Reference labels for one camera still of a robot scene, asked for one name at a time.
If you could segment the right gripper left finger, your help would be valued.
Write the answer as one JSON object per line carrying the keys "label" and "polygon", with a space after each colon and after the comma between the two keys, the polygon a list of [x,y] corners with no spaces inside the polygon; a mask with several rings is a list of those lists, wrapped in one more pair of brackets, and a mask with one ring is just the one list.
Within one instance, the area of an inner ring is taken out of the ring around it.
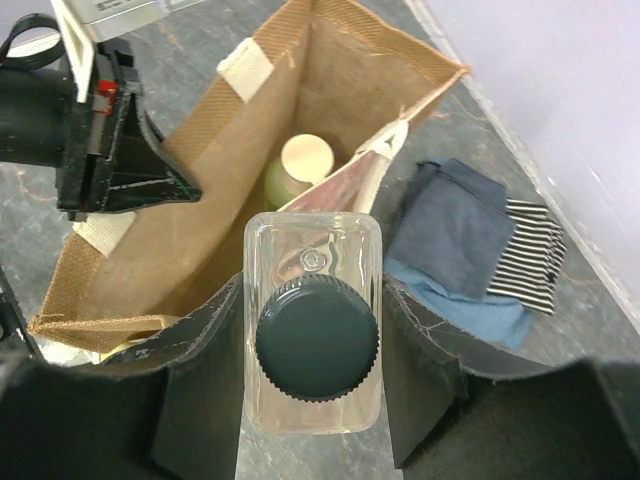
{"label": "right gripper left finger", "polygon": [[242,278],[140,345],[62,367],[1,354],[5,479],[231,479],[244,393]]}

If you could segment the clear bottle yellow label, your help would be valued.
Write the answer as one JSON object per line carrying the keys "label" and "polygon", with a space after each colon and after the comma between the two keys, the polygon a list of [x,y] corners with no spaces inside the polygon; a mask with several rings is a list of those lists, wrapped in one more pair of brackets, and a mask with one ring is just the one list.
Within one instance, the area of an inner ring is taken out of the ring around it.
{"label": "clear bottle yellow label", "polygon": [[360,432],[382,399],[382,234],[367,214],[266,212],[244,231],[245,409],[274,435]]}

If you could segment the green bottle with pump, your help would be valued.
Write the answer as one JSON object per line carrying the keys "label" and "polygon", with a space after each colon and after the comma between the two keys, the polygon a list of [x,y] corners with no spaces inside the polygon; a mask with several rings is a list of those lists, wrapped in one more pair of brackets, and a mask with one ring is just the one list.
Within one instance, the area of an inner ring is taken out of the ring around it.
{"label": "green bottle with pump", "polygon": [[321,183],[333,171],[334,163],[333,150],[321,137],[299,134],[289,138],[266,169],[266,209],[276,211]]}

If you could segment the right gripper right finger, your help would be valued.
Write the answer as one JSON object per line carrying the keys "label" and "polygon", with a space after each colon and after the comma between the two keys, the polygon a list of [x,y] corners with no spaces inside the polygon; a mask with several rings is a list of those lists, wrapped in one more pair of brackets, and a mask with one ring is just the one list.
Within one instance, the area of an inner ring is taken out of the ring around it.
{"label": "right gripper right finger", "polygon": [[518,357],[383,286],[382,368],[407,479],[635,479],[639,365]]}

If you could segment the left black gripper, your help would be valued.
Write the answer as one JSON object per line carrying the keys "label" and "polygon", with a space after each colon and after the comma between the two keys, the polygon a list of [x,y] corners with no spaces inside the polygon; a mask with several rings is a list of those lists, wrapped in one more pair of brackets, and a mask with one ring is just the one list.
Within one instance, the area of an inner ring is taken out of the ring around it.
{"label": "left black gripper", "polygon": [[98,46],[86,102],[70,68],[1,68],[1,159],[55,171],[57,206],[122,213],[192,203],[202,190],[149,119],[130,44]]}

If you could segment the brown canvas bag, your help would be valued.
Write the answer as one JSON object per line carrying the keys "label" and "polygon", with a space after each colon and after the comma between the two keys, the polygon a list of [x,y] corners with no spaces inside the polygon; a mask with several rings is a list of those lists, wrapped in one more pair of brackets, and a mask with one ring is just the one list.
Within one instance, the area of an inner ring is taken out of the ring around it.
{"label": "brown canvas bag", "polygon": [[165,142],[199,201],[77,225],[31,334],[107,352],[205,303],[241,269],[263,172],[293,134],[326,140],[338,168],[286,209],[369,213],[408,134],[465,71],[357,2],[285,3],[221,62]]}

